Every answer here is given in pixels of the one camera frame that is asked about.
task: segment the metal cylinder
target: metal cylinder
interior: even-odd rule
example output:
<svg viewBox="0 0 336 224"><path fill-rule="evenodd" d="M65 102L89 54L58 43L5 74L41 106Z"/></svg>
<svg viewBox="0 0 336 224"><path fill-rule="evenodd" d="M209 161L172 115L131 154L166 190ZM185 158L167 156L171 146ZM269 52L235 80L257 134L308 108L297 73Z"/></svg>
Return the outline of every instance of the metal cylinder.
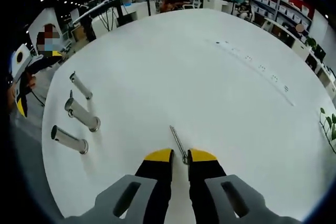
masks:
<svg viewBox="0 0 336 224"><path fill-rule="evenodd" d="M78 121L86 125L91 132L95 132L99 129L99 118L91 115L91 113L86 111L74 98L69 98L64 108L68 111L69 117L77 118Z"/></svg>
<svg viewBox="0 0 336 224"><path fill-rule="evenodd" d="M75 72L73 72L73 74L70 75L70 80L79 89L79 91L85 96L87 100L90 100L92 98L93 96L92 92L84 86L84 84L79 80Z"/></svg>
<svg viewBox="0 0 336 224"><path fill-rule="evenodd" d="M54 125L51 130L51 139L59 142L66 147L79 151L80 154L88 152L89 145L85 139L78 139L71 136L68 132Z"/></svg>

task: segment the cable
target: cable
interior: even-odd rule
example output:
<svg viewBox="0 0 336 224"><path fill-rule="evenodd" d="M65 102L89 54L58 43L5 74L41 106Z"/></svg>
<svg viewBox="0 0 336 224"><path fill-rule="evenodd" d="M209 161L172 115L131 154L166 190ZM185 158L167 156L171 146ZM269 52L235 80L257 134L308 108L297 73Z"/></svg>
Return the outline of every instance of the cable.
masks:
<svg viewBox="0 0 336 224"><path fill-rule="evenodd" d="M109 31L109 28L106 26L106 25L107 25L107 23L106 23L106 21L105 21L104 17L103 17L102 15L101 15L101 17L100 17L100 15L101 15L101 14L99 14L99 15L98 15L98 17L99 17L100 21L103 23L103 25L104 25L105 29L106 29L107 31Z"/></svg>
<svg viewBox="0 0 336 224"><path fill-rule="evenodd" d="M113 30L113 22L114 22L114 7L112 7L112 26L111 26L111 31Z"/></svg>
<svg viewBox="0 0 336 224"><path fill-rule="evenodd" d="M32 94L35 96L35 98L36 98L36 99L42 104L42 106L44 107L44 106L45 106L44 103L42 103L41 100L37 98L37 96L35 95L35 93L34 93L33 91L31 91L31 92L32 92Z"/></svg>
<svg viewBox="0 0 336 224"><path fill-rule="evenodd" d="M129 13L127 12L127 9L126 9L126 6L124 5L124 3L122 3L122 6L125 8L126 13L129 14Z"/></svg>
<svg viewBox="0 0 336 224"><path fill-rule="evenodd" d="M105 12L105 15L106 15L106 19L107 19L107 28L108 28L108 31L110 31L110 26L109 26L109 17L107 16L107 11Z"/></svg>

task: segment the potted plant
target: potted plant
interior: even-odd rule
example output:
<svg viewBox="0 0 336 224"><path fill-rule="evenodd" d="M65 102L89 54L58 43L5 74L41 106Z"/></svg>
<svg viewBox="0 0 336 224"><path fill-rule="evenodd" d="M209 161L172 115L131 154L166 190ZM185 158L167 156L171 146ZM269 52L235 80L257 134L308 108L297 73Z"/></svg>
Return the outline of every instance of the potted plant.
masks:
<svg viewBox="0 0 336 224"><path fill-rule="evenodd" d="M311 50L311 49L315 50L316 47L317 47L316 40L313 39L312 37L307 38L307 40L305 42L305 45L308 47L309 50Z"/></svg>
<svg viewBox="0 0 336 224"><path fill-rule="evenodd" d="M325 116L324 123L322 123L322 121L321 121L321 115ZM333 140L336 139L336 126L335 126L335 124L336 124L336 115L331 114L331 117L326 116L324 108L321 108L320 109L320 125L323 128L325 137L327 138L328 143L329 143L332 151L336 154L336 151L332 146Z"/></svg>

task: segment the office desk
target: office desk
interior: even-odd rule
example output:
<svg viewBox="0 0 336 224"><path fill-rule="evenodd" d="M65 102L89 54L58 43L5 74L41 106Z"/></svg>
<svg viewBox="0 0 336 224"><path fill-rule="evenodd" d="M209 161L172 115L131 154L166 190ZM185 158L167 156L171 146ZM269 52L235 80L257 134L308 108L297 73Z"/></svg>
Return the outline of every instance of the office desk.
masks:
<svg viewBox="0 0 336 224"><path fill-rule="evenodd" d="M271 68L296 105L216 43L226 41ZM73 71L92 91L91 102L70 82ZM70 90L100 118L98 132L69 118L64 105ZM320 131L320 107L336 113L306 64L259 27L210 9L154 15L94 40L57 70L43 115L45 171L62 214L77 216L94 206L100 192L134 174L148 153L173 148L165 223L194 223L173 125L185 148L213 153L227 174L262 193L272 211L302 220L336 172L336 156ZM88 153L53 141L55 124L85 138Z"/></svg>
<svg viewBox="0 0 336 224"><path fill-rule="evenodd" d="M336 86L333 83L329 71L325 68L325 66L321 63L321 61L314 55L313 51L310 51L305 44L298 39L294 34L292 34L290 31L288 31L284 26L280 25L279 23L275 22L272 19L265 18L265 23L261 27L262 29L265 29L267 31L271 31L272 27L266 27L267 22L270 22L273 25L279 27L281 30L285 31L288 36L292 38L292 43L288 45L301 59L303 59L305 62L309 57L312 57L315 59L317 67L314 70L317 77L322 82L323 86L326 88L329 96L331 99L333 99L336 96Z"/></svg>
<svg viewBox="0 0 336 224"><path fill-rule="evenodd" d="M143 19L145 17L148 17L148 7L147 2L140 2L140 3L132 3L129 6L121 6L123 15L131 14L133 20L139 20ZM156 7L155 7L155 1L150 1L150 9L151 9L151 16L156 14ZM117 28L118 21L117 18L119 17L118 12L116 9L114 9L113 14L113 27L112 27L112 9L109 9L107 14L103 13L102 15L99 15L95 17L92 20L92 29L94 31L94 34L96 35L96 38L101 37L104 34L108 33L108 30L105 28L104 23L102 22L102 19L109 24L110 30L114 30Z"/></svg>
<svg viewBox="0 0 336 224"><path fill-rule="evenodd" d="M203 8L218 10L220 12L230 12L229 2L223 0L203 0Z"/></svg>

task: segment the metal peg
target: metal peg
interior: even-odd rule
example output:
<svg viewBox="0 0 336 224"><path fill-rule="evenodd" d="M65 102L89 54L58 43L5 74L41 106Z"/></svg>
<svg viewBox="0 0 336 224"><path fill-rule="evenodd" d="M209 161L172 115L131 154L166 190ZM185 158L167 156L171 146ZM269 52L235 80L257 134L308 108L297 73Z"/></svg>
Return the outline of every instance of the metal peg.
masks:
<svg viewBox="0 0 336 224"><path fill-rule="evenodd" d="M76 72L73 72L72 75L70 75L71 82L79 89L79 91L85 96L87 100L90 100L93 96L92 92L88 90L84 84L79 80L79 78L76 75Z"/></svg>
<svg viewBox="0 0 336 224"><path fill-rule="evenodd" d="M68 132L54 125L51 130L51 139L59 142L66 147L79 151L80 154L88 152L89 145L85 139L78 139L71 136Z"/></svg>
<svg viewBox="0 0 336 224"><path fill-rule="evenodd" d="M177 146L179 147L179 150L180 150L180 152L182 154L182 162L183 162L183 164L188 165L189 164L188 154L185 151L185 149L183 148L183 145L181 143L181 140L180 140L180 138L179 138L179 136L178 136L175 128L173 126L171 126L171 125L169 126L169 128L172 131L174 139L175 139L175 142L177 143Z"/></svg>
<svg viewBox="0 0 336 224"><path fill-rule="evenodd" d="M86 125L91 132L95 132L100 127L100 119L86 111L74 98L69 98L64 109L68 111L69 117L77 118L79 122Z"/></svg>

